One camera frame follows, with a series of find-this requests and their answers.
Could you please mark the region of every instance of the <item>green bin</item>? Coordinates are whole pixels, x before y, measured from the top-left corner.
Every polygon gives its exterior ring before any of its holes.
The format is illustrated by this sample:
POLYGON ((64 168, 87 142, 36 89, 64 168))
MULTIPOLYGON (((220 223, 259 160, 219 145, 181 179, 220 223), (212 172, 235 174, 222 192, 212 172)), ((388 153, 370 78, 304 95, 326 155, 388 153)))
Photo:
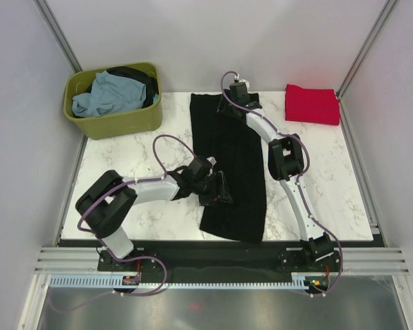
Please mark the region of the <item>green bin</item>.
POLYGON ((79 129, 89 138, 98 140, 111 136, 154 131, 162 124, 162 98, 158 69, 151 63, 134 63, 124 65, 145 72, 148 76, 156 78, 159 88, 159 99, 150 107, 137 109, 101 117, 76 118, 72 112, 72 98, 84 93, 95 80, 97 72, 103 72, 108 67, 97 70, 82 71, 74 74, 67 82, 63 112, 68 120, 73 121, 79 129))

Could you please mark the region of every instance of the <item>reflective floor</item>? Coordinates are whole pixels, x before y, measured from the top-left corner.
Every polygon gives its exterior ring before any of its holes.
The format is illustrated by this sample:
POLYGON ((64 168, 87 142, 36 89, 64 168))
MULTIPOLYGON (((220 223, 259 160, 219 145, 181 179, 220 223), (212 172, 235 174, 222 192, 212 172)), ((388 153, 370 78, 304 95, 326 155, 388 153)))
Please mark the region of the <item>reflective floor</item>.
MULTIPOLYGON (((104 292, 50 289, 58 309, 104 292)), ((392 279, 343 277, 325 298, 282 290, 168 289, 150 297, 108 295, 61 314, 45 306, 40 330, 407 329, 392 279)))

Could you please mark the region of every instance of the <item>red towel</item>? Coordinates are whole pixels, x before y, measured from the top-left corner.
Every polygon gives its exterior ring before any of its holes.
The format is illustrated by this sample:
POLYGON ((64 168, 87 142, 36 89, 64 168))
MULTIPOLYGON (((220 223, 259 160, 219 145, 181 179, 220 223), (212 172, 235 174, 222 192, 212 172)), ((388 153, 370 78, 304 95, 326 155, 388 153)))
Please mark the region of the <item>red towel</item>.
POLYGON ((338 125, 339 101, 333 89, 304 89, 286 86, 286 120, 338 125))

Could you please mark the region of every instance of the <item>robotic arm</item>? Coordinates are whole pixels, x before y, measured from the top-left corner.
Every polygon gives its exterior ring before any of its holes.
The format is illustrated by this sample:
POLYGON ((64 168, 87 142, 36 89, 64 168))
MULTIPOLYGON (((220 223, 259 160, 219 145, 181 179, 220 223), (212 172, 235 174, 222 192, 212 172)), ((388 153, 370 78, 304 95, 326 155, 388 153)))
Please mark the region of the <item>robotic arm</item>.
MULTIPOLYGON (((272 122, 266 120, 258 102, 251 102, 246 84, 238 79, 230 85, 231 100, 234 104, 251 110, 243 111, 222 99, 218 113, 241 120, 268 144, 268 169, 271 177, 280 182, 286 191, 299 226, 300 241, 305 259, 309 263, 324 259, 334 253, 327 232, 312 220, 314 213, 306 192, 301 172, 304 159, 298 135, 278 139, 272 122)), ((222 172, 214 169, 215 160, 195 157, 188 166, 181 166, 162 180, 141 179, 134 182, 109 170, 78 200, 76 209, 86 216, 86 223, 93 233, 118 257, 124 258, 133 250, 133 243, 125 234, 121 224, 132 206, 155 200, 177 200, 191 193, 199 195, 200 204, 212 206, 217 203, 232 203, 222 172), (122 185, 112 195, 111 202, 95 202, 113 187, 122 185)))

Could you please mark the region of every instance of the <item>white wall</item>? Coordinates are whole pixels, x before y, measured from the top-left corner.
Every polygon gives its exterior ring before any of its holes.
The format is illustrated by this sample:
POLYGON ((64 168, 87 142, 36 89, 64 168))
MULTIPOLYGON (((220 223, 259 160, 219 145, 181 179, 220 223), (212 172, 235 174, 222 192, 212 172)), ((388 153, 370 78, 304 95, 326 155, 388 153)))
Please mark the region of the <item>white wall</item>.
POLYGON ((47 0, 83 69, 151 61, 165 91, 337 89, 385 0, 47 0))
POLYGON ((399 2, 343 100, 385 237, 413 275, 413 0, 399 2))
POLYGON ((17 328, 72 172, 81 134, 61 113, 71 74, 33 2, 0 0, 0 330, 17 328))

